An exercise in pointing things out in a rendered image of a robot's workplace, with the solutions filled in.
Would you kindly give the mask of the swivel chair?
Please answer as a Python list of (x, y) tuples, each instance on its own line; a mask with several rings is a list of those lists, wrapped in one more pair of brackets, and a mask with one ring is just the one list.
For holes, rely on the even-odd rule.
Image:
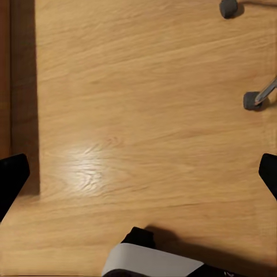
[[(238, 10), (237, 0), (221, 0), (220, 12), (223, 17), (236, 13)], [(260, 109), (262, 102), (272, 91), (277, 88), (277, 76), (262, 91), (247, 92), (243, 97), (244, 109)]]

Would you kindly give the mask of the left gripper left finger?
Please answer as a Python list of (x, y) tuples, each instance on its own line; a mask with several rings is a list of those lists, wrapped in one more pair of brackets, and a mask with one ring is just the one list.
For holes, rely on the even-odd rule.
[(29, 176), (25, 154), (0, 160), (0, 223)]

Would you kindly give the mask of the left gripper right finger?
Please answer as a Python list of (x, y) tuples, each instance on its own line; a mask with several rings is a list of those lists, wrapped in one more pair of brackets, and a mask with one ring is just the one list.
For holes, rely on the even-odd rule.
[(263, 154), (259, 175), (277, 200), (277, 156)]

